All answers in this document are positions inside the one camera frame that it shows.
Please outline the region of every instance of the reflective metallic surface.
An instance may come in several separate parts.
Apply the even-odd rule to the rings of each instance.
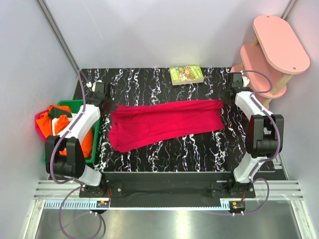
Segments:
[[[247,211],[257,208],[247,202]],[[66,225],[85,211],[64,210]],[[102,214],[106,223],[97,239],[301,239],[291,205],[270,201],[265,208],[250,216],[225,216],[225,212],[204,211],[112,211]],[[92,236],[98,218],[85,215],[66,228],[74,238]],[[44,210],[37,239],[64,239],[59,230],[58,210]]]

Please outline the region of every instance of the orange cloth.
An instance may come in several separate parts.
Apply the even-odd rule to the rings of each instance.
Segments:
[[[49,106],[48,110],[50,111],[53,107],[59,108],[61,110],[64,111],[68,111],[68,112],[72,112],[70,107],[68,106]],[[52,132],[52,121],[48,115],[48,112],[45,112],[43,114],[41,114],[39,119],[36,119],[36,123],[38,124],[43,136],[45,138],[47,138],[50,135],[53,135]],[[58,119],[58,122],[56,123],[55,126],[55,134],[57,135],[59,132],[61,132],[62,130],[65,129],[65,127],[68,126],[68,124],[70,123],[67,115],[62,115],[60,116],[60,118]],[[92,133],[92,129],[90,129],[88,131],[88,133],[86,134],[86,136],[84,137],[82,144],[82,151],[83,151],[83,155],[85,158],[91,157],[92,156],[92,149],[93,149],[93,133]],[[61,154],[66,155],[66,150],[64,151],[60,151]]]
[[[58,122],[56,123],[56,126],[55,126],[55,134],[58,134],[62,130],[64,130],[65,127],[67,127],[69,123],[70,123],[70,121],[66,115],[60,116],[60,118],[58,119]],[[81,148],[82,148],[83,155],[85,158],[91,157],[92,148],[93,148],[92,129],[90,129],[89,132],[84,137],[82,144],[81,144]],[[63,151],[60,151],[60,154],[66,155],[66,149]]]

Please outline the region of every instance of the book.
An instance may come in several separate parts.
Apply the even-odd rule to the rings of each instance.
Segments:
[[[173,86],[204,82],[204,76],[199,65],[171,67],[169,72]]]

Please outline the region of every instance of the green basket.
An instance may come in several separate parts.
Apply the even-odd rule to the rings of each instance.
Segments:
[[[68,106],[70,107],[72,113],[78,113],[83,100],[72,100],[72,101],[60,101],[58,103],[59,106]],[[96,121],[92,126],[92,133],[93,133],[93,148],[92,148],[92,156],[90,158],[86,158],[86,163],[94,163],[95,161],[95,154],[98,142],[98,135],[99,135],[99,128],[100,128],[100,119]]]

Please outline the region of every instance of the marble pattern surface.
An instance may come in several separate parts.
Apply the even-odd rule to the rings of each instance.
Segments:
[[[172,86],[168,68],[84,69],[92,83],[111,82],[112,111],[115,104],[125,106],[157,105],[175,101],[211,100],[225,90],[229,68],[202,68],[204,83]],[[81,99],[79,84],[74,99]],[[245,154],[244,125],[248,120],[236,106],[221,109],[225,129],[160,141],[127,153],[114,151],[108,140],[112,119],[101,117],[97,158],[94,168],[99,171],[126,172],[211,172],[231,171]],[[262,171],[273,171],[272,162]]]

